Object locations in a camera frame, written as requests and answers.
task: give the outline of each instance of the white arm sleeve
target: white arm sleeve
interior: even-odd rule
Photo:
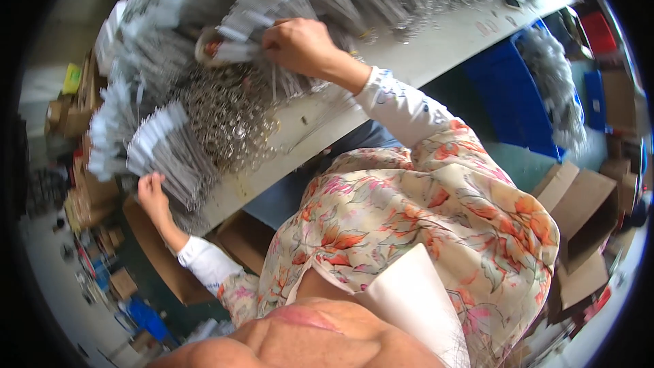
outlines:
[[[454,119],[445,106],[396,80],[390,70],[376,66],[355,101],[408,148],[436,134]]]
[[[213,295],[216,295],[220,284],[228,276],[244,273],[243,267],[219,247],[196,236],[191,236],[177,253],[177,261],[190,270]]]

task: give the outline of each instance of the table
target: table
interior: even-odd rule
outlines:
[[[574,2],[538,0],[537,6],[520,11],[497,0],[479,10],[462,9],[445,15],[439,20],[438,28],[428,28],[408,44],[398,43],[390,35],[384,35],[372,45],[362,44],[359,52],[368,64],[392,69],[399,80],[421,87],[535,20]],[[269,144],[275,147],[294,144],[313,127],[312,123],[329,105],[329,96],[315,94],[278,111],[275,117],[281,124],[280,130],[271,137]],[[279,152],[255,173],[225,176],[204,209],[211,226],[206,233],[367,119],[361,109],[353,106],[336,114],[290,153]]]

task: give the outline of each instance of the skin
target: skin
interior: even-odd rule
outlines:
[[[264,34],[267,56],[281,66],[331,81],[352,94],[368,82],[371,67],[339,50],[326,26],[315,20],[284,19]],[[139,201],[175,251],[189,237],[173,223],[165,177],[154,173],[139,181]],[[260,367],[435,367],[440,360],[421,342],[383,322],[314,269],[304,275],[293,305],[243,324],[233,334],[180,347],[150,368]]]

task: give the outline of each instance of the yellow package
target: yellow package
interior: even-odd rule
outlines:
[[[82,69],[76,64],[68,64],[66,69],[66,78],[63,80],[63,94],[77,94],[77,89],[80,86],[80,78],[82,78]]]

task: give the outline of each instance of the wrist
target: wrist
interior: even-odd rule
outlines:
[[[368,82],[371,72],[371,66],[357,61],[345,51],[338,50],[330,58],[324,79],[357,95]]]

